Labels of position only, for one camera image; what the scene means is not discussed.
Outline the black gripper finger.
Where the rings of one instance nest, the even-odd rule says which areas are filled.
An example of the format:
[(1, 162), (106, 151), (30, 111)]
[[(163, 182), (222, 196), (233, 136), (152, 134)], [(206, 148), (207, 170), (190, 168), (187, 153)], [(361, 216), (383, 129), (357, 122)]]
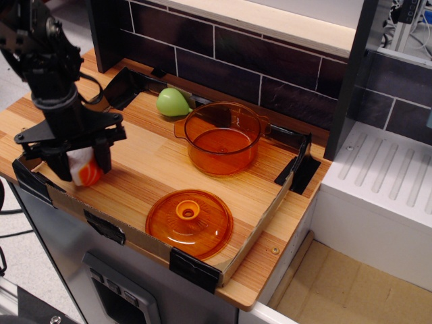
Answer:
[(97, 138), (93, 145), (97, 165), (104, 174), (111, 170), (111, 152), (109, 142), (105, 138)]
[(43, 160), (51, 170), (63, 181), (71, 182), (72, 175), (70, 172), (69, 160), (66, 153), (59, 153), (44, 157)]

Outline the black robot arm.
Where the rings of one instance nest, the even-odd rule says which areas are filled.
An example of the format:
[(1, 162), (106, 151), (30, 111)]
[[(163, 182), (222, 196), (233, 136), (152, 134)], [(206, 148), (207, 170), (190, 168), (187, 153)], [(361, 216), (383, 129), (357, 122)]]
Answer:
[(17, 134), (27, 160), (41, 159), (62, 180), (72, 175), (68, 153), (89, 148), (103, 173), (111, 170), (110, 148), (126, 138), (123, 117), (91, 110), (103, 93), (87, 101), (76, 82), (84, 77), (80, 48), (72, 45), (62, 24), (43, 1), (1, 2), (1, 54), (31, 89), (44, 120)]

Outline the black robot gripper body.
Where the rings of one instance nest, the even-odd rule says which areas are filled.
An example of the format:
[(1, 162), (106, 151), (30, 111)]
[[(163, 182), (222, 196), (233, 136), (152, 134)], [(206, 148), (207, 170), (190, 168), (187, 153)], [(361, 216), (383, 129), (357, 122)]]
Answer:
[(60, 99), (37, 99), (34, 106), (42, 111), (44, 120), (15, 135), (27, 159), (50, 159), (68, 151), (107, 145), (126, 139), (119, 113), (93, 111), (86, 108), (75, 88)]

